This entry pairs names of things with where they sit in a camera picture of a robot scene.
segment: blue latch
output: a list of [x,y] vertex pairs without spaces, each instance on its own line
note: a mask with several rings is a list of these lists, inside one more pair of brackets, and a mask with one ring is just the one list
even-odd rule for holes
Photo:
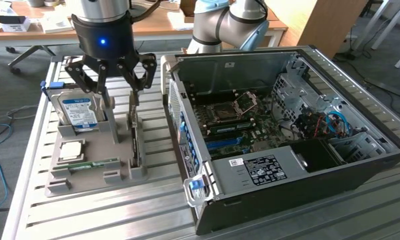
[[191,190],[198,190],[198,189],[203,189],[206,187],[206,184],[203,182],[203,180],[194,180],[190,182],[190,188]]
[[44,95],[47,96],[47,99],[48,101],[51,101],[51,98],[50,98],[50,95],[48,95],[48,92],[47,92],[47,81],[42,81],[40,82],[40,87],[42,87],[42,92],[44,93]]
[[183,132],[186,129],[186,122],[183,121],[179,126],[179,130]]
[[64,88],[64,82],[63,81],[56,81],[51,82],[51,85],[48,86],[50,89],[62,89]]

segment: blue pcie slot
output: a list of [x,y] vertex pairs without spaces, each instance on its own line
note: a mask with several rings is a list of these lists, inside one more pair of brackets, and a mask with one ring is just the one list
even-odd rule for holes
[[243,136],[241,136],[238,138],[234,138],[234,139],[227,139],[227,140],[223,140],[223,141],[209,142],[206,144],[206,146],[207,146],[209,150],[214,150],[214,149],[227,147],[227,146],[231,146],[231,145],[238,145],[238,144],[242,143],[242,140],[243,140]]
[[193,141],[193,136],[191,136],[191,133],[190,133],[190,130],[189,130],[189,125],[187,125],[187,122],[186,122],[186,118],[185,118],[185,114],[183,112],[181,112],[181,126],[179,126],[179,130],[181,132],[186,133],[186,139],[187,139],[187,145],[189,145],[189,149],[190,149],[190,153],[191,153],[191,164],[194,165],[194,171],[199,172],[201,170],[201,161],[198,159],[198,154],[197,154],[197,150],[195,150],[195,144],[194,144],[194,141]]

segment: white box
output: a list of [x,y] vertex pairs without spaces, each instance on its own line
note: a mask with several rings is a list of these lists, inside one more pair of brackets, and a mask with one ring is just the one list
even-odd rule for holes
[[4,24],[2,23],[2,28],[4,32],[27,32],[31,25],[30,18],[27,17],[24,23],[22,24]]

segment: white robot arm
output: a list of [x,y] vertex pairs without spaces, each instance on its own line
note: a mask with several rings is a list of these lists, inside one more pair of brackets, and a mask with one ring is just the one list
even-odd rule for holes
[[269,30],[269,9],[263,0],[198,0],[189,54],[217,53],[226,42],[245,51],[254,50]]

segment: cardboard box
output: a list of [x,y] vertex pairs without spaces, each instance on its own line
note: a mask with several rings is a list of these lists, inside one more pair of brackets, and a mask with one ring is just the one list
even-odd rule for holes
[[4,32],[27,32],[31,21],[26,16],[0,16],[0,24]]
[[179,11],[185,15],[185,23],[193,24],[195,22],[195,7],[197,0],[181,0]]

